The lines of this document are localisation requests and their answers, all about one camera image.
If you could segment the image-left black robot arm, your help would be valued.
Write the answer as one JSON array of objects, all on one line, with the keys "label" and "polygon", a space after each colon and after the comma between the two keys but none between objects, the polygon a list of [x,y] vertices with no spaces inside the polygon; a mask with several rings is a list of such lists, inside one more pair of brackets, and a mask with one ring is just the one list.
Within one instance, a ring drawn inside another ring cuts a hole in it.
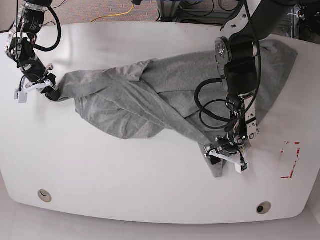
[{"label": "image-left black robot arm", "polygon": [[[20,103],[27,101],[28,92],[32,90],[38,90],[47,99],[54,102],[61,96],[56,76],[50,73],[54,66],[52,64],[45,66],[35,53],[35,50],[41,52],[55,50],[62,38],[61,23],[51,4],[51,0],[26,0],[23,5],[18,4],[15,21],[9,29],[4,51],[23,74],[14,94],[14,98]],[[44,25],[44,8],[47,8],[56,20],[57,39],[51,47],[36,44],[37,34]]]}]

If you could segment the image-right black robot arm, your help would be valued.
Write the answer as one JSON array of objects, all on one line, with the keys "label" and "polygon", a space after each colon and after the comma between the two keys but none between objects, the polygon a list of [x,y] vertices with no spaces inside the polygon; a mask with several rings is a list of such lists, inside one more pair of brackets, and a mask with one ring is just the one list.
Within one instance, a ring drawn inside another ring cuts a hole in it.
[{"label": "image-right black robot arm", "polygon": [[[279,22],[297,4],[296,0],[241,0],[220,29],[215,40],[215,59],[219,78],[202,82],[194,100],[199,114],[224,122],[213,130],[224,130],[225,136],[204,147],[212,165],[222,160],[235,165],[239,173],[247,170],[245,148],[257,131],[256,98],[262,77],[260,40],[268,37]],[[199,93],[208,84],[222,83],[227,97],[222,100],[229,118],[215,115],[199,100]]]}]

